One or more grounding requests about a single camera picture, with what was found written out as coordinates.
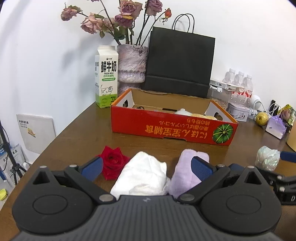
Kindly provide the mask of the white cloth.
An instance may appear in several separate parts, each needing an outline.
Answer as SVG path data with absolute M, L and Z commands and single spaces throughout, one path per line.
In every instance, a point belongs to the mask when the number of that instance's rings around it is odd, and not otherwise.
M 167 164 L 145 152 L 138 152 L 123 168 L 110 193 L 116 199 L 122 195 L 167 195 L 170 178 Z

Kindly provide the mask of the flat white box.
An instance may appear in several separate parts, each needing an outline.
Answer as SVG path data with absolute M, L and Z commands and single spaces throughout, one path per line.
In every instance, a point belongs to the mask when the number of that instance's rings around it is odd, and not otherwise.
M 244 87 L 233 85 L 223 81 L 210 80 L 209 84 L 213 87 L 213 89 L 217 90 L 225 89 L 232 92 L 243 92 L 245 90 Z

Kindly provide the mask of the black paper shopping bag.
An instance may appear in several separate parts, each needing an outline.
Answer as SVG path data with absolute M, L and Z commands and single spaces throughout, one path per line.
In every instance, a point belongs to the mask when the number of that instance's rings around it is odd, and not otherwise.
M 171 29 L 154 27 L 149 38 L 143 90 L 205 98 L 208 93 L 215 38 L 194 33 L 195 18 L 187 31 L 177 31 L 178 15 Z

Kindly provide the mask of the iridescent plastic wrap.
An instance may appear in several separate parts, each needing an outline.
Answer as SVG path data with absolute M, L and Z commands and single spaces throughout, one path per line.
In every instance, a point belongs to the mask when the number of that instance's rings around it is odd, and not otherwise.
M 262 146 L 256 153 L 255 166 L 266 171 L 274 171 L 280 161 L 280 151 Z

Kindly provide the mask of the yellow white plush toy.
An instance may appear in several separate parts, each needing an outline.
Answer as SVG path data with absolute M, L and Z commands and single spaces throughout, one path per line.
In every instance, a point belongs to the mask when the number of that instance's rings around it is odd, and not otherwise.
M 196 117 L 196 118 L 205 118 L 205 119 L 208 119 L 208 120 L 215 120 L 215 121 L 217 120 L 217 118 L 215 118 L 214 116 L 203 115 L 203 114 L 199 114 L 199 113 L 191 113 L 189 111 L 186 111 L 184 108 L 176 111 L 175 114 L 191 116 L 191 117 Z

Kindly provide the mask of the purple textured glass vase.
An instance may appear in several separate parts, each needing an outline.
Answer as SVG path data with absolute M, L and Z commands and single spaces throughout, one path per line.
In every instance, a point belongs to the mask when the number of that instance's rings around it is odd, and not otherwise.
M 118 95 L 129 88 L 140 89 L 145 82 L 148 47 L 118 45 Z

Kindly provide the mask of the colourful snack packet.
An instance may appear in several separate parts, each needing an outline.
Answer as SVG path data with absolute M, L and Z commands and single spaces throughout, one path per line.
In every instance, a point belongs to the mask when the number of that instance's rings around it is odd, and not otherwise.
M 282 119 L 286 122 L 290 127 L 293 126 L 295 122 L 295 109 L 290 105 L 286 104 L 280 111 Z

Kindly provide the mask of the red orange cardboard box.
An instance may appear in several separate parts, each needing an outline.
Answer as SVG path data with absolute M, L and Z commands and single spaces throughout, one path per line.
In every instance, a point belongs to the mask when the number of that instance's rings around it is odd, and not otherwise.
M 217 120 L 175 114 L 182 108 Z M 130 88 L 111 105 L 115 133 L 228 146 L 237 127 L 226 110 L 207 98 Z

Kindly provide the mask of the small white round device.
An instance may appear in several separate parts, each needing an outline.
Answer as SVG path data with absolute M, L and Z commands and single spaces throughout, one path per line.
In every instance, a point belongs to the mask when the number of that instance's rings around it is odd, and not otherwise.
M 249 101 L 249 109 L 257 110 L 261 107 L 261 98 L 255 94 L 253 94 Z

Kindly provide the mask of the white green milk carton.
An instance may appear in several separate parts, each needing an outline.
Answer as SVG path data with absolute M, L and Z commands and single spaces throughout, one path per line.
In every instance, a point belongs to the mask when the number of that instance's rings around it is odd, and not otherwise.
M 108 108 L 117 99 L 118 53 L 114 46 L 100 45 L 94 61 L 95 101 Z

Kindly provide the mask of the dried pink rose bouquet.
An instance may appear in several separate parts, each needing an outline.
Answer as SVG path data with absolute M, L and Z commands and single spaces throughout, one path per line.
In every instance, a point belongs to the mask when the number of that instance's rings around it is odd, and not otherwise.
M 121 45 L 121 40 L 124 40 L 128 45 L 143 46 L 147 37 L 144 37 L 144 29 L 149 20 L 153 19 L 150 30 L 155 23 L 161 21 L 165 23 L 171 18 L 171 9 L 163 9 L 161 1 L 145 1 L 142 4 L 138 1 L 119 1 L 119 14 L 111 17 L 103 1 L 99 1 L 103 9 L 98 13 L 90 13 L 86 15 L 78 6 L 65 5 L 60 18 L 66 22 L 78 15 L 83 16 L 84 20 L 80 24 L 80 28 L 89 34 L 100 35 L 104 38 L 106 34 L 110 34 L 118 45 Z M 135 21 L 143 14 L 143 22 L 137 39 L 134 41 Z

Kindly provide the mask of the purple fluffy towel roll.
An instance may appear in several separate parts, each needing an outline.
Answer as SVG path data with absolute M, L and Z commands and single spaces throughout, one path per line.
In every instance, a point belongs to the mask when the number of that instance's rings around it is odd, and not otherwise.
M 191 160 L 198 156 L 209 162 L 209 155 L 205 152 L 197 152 L 192 149 L 185 149 L 181 152 L 174 174 L 168 185 L 168 193 L 177 199 L 181 194 L 201 183 L 201 180 L 192 172 Z

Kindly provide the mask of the yellow thermos jug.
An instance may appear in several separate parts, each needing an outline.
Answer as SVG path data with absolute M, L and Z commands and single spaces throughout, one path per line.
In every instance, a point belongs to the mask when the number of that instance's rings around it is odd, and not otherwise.
M 293 151 L 296 152 L 296 123 L 293 124 L 286 143 Z

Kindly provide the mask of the yellow green apple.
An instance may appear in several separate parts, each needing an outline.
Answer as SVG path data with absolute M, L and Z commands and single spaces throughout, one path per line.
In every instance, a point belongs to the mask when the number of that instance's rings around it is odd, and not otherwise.
M 259 126 L 265 126 L 267 125 L 269 120 L 269 116 L 267 113 L 265 112 L 260 112 L 256 115 L 255 117 L 255 122 L 259 125 Z

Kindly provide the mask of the water bottle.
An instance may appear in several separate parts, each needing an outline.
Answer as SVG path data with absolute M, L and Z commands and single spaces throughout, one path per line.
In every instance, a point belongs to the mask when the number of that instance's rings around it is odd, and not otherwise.
M 253 94 L 253 83 L 252 83 L 252 76 L 251 75 L 247 75 L 244 79 L 243 79 L 243 83 L 242 86 L 244 87 L 244 92 L 243 92 L 243 104 L 248 107 L 252 94 Z
M 238 74 L 235 75 L 232 84 L 236 86 L 241 86 L 243 83 L 243 79 L 244 79 L 244 73 L 239 71 Z
M 227 84 L 232 84 L 234 82 L 234 79 L 235 79 L 235 70 L 230 68 L 229 71 L 226 72 L 223 82 Z

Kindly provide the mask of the middle water bottle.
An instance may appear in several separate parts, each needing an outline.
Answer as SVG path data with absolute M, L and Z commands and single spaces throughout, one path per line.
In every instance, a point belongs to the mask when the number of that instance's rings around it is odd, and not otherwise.
M 244 73 L 239 71 L 238 74 L 235 75 L 232 84 L 236 86 L 241 86 L 243 83 L 243 79 L 244 79 Z

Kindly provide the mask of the right water bottle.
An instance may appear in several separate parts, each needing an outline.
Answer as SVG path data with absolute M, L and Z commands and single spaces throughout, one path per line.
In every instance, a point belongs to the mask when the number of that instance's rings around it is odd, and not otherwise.
M 243 79 L 243 83 L 242 86 L 244 87 L 244 92 L 243 92 L 243 104 L 248 107 L 252 94 L 253 94 L 253 83 L 252 83 L 252 76 L 251 75 L 247 75 L 244 79 Z

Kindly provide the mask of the clear seed storage container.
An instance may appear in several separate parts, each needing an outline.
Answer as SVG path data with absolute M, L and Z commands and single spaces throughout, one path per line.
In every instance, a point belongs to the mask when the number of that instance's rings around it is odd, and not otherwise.
M 213 87 L 212 85 L 210 85 L 207 93 L 207 98 L 213 100 L 224 110 L 226 110 L 231 100 L 231 95 L 232 92 L 227 89 L 221 87 Z

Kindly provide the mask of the left water bottle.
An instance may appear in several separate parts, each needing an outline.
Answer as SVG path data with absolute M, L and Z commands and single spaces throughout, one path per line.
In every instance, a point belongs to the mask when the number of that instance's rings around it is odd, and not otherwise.
M 226 72 L 223 82 L 227 84 L 232 84 L 234 82 L 234 79 L 235 79 L 235 70 L 230 68 L 229 71 Z

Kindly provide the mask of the black light stand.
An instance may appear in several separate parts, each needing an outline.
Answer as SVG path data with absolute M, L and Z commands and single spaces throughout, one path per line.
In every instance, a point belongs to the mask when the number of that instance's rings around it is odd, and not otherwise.
M 6 139 L 6 131 L 4 130 L 4 127 L 2 126 L 1 123 L 0 123 L 0 126 L 1 126 L 1 139 L 3 141 L 1 146 L 3 147 L 4 151 L 6 152 L 8 159 L 12 163 L 11 173 L 14 178 L 14 183 L 15 183 L 15 185 L 17 185 L 17 183 L 18 183 L 17 176 L 19 177 L 19 179 L 21 179 L 23 177 L 22 172 L 26 173 L 26 170 L 19 163 L 17 163 L 15 158 L 13 157 L 13 153 L 11 152 L 10 144 L 9 144 L 8 140 Z

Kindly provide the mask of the red artificial rose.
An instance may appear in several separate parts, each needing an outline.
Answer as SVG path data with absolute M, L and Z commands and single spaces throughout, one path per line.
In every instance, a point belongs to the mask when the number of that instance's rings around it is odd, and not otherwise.
M 130 161 L 130 157 L 125 156 L 119 147 L 112 149 L 105 146 L 99 157 L 103 160 L 102 175 L 107 181 L 116 180 Z

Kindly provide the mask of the black charger plug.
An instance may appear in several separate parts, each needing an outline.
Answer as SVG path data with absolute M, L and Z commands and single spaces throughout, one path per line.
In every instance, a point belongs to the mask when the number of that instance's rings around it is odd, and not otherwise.
M 269 114 L 271 116 L 273 116 L 273 112 L 274 112 L 274 109 L 275 109 L 275 103 L 276 103 L 276 101 L 274 99 L 272 99 L 271 102 L 270 102 L 270 105 L 269 105 L 268 111 L 269 111 Z

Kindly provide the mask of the purple tissue pack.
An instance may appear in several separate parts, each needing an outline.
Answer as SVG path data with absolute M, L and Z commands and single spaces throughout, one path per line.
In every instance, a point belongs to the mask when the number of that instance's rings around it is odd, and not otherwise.
M 287 128 L 285 127 L 285 124 L 283 123 L 283 120 L 280 117 L 280 115 L 272 116 L 268 120 L 266 129 L 265 129 L 266 132 L 278 138 L 279 140 L 282 139 L 286 130 Z

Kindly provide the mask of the small lavender tin box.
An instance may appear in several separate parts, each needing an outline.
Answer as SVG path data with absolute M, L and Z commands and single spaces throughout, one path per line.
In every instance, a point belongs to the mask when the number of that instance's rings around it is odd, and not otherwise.
M 250 110 L 244 105 L 229 103 L 227 107 L 227 112 L 230 113 L 235 120 L 246 122 L 248 119 Z

